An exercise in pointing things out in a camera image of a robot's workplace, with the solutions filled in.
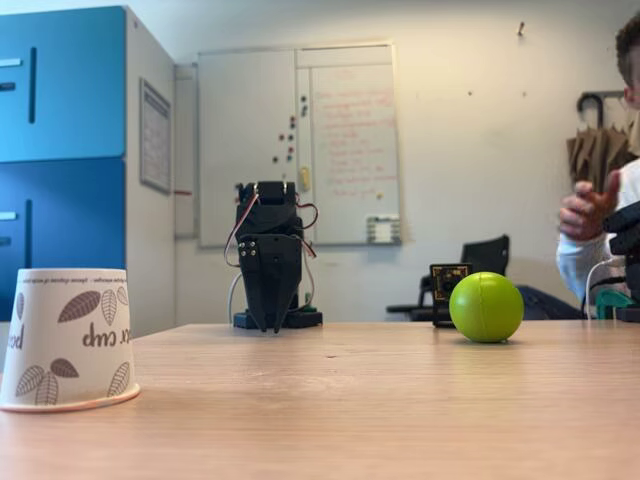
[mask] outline cabinet door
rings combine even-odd
[[[31,201],[0,201],[0,322],[11,320],[18,270],[31,266]]]
[[[0,164],[0,211],[32,202],[34,268],[124,268],[124,167],[119,158]],[[20,244],[0,270],[22,262]]]
[[[125,15],[0,16],[0,162],[124,154]]]

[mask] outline table surface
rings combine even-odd
[[[640,475],[640,325],[532,321],[500,345],[422,323],[190,325],[134,348],[135,400],[0,413],[0,478]]]

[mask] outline hand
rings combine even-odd
[[[618,205],[620,171],[607,177],[604,193],[593,191],[591,182],[578,182],[575,193],[562,201],[560,231],[572,240],[591,240],[602,233],[602,223]]]

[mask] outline upside-down paper cup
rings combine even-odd
[[[82,410],[139,392],[126,271],[20,270],[0,409]]]

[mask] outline green ball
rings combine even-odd
[[[524,302],[509,279],[480,272],[456,285],[449,299],[449,312],[453,324],[469,340],[495,343],[506,340],[518,329]]]

